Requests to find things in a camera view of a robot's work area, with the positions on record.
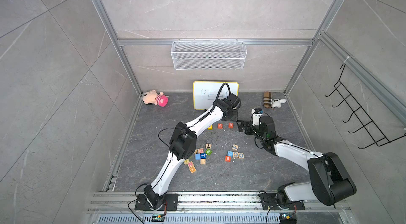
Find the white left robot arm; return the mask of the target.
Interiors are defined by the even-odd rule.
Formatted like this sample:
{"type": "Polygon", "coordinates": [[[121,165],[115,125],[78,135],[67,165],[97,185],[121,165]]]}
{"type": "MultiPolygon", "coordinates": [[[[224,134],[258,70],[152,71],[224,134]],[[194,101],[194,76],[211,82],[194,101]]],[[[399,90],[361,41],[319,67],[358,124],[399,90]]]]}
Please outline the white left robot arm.
{"type": "Polygon", "coordinates": [[[240,106],[241,99],[232,93],[227,98],[215,100],[213,105],[196,119],[176,124],[167,159],[158,176],[144,188],[144,195],[152,209],[161,207],[170,182],[180,165],[194,154],[199,135],[218,121],[236,121],[240,106]]]}

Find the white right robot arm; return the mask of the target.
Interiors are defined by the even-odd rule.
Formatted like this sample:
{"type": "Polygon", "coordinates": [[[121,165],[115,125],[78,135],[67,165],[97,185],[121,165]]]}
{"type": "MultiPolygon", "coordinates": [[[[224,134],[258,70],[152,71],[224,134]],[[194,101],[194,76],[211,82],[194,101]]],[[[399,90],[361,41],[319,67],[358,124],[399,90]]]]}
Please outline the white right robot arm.
{"type": "Polygon", "coordinates": [[[260,149],[285,158],[309,173],[309,182],[293,182],[278,188],[278,207],[286,209],[296,202],[315,200],[332,206],[356,194],[356,185],[337,154],[311,151],[278,136],[269,116],[255,114],[251,121],[238,120],[237,126],[240,132],[259,140],[260,149]]]}

